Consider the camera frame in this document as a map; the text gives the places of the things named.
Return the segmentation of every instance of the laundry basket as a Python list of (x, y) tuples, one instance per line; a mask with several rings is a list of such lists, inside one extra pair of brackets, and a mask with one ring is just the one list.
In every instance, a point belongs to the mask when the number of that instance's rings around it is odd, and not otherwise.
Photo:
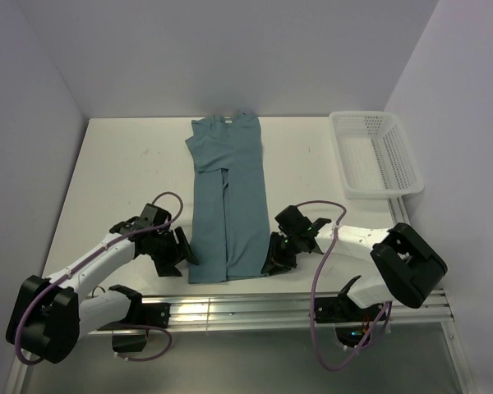
[(422, 176), (396, 115), (332, 112), (329, 121), (348, 199), (388, 199), (423, 189)]

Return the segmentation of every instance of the teal fabric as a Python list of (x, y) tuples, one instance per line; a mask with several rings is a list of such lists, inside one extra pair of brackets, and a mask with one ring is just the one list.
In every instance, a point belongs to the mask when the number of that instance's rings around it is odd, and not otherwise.
[(194, 161), (191, 247), (200, 265), (190, 283), (260, 277), (270, 241), (261, 128), (239, 114), (193, 121), (187, 142)]

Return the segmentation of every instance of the black wire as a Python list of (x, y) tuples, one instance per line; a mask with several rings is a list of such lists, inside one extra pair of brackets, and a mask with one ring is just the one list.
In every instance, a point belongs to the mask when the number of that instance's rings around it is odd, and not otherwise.
[(103, 291), (103, 293), (106, 293), (106, 290), (102, 286), (95, 286), (95, 288), (91, 292), (91, 298), (95, 297), (95, 290), (100, 289)]

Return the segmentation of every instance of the table surface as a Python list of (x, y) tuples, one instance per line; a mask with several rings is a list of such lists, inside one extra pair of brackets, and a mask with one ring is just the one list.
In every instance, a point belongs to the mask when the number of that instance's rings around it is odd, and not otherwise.
[[(109, 228), (139, 215), (158, 193), (175, 191), (185, 209), (177, 221), (191, 238), (193, 162), (185, 145), (191, 118), (92, 119), (73, 172), (57, 230), (44, 268), (47, 276), (97, 245)], [(260, 118), (270, 227), (274, 216), (290, 204), (328, 199), (345, 204), (343, 223), (359, 227), (392, 227), (387, 200), (349, 200), (343, 196), (327, 117)], [(172, 214), (177, 201), (164, 197), (159, 205)], [(331, 206), (301, 208), (312, 221), (336, 218)], [(307, 293), (320, 262), (317, 254), (300, 254), (298, 267), (285, 275), (218, 284), (190, 285), (187, 263), (177, 267), (182, 277), (157, 277), (148, 256), (140, 256), (110, 275), (102, 286), (122, 284), (145, 295), (217, 296)], [(339, 291), (359, 274), (376, 268), (340, 254), (329, 257), (319, 291)]]

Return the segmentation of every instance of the white basket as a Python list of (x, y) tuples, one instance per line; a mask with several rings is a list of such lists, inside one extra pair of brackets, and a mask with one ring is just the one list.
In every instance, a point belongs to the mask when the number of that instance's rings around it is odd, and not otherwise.
[(396, 115), (332, 112), (329, 121), (348, 199), (388, 199), (422, 191), (422, 176)]

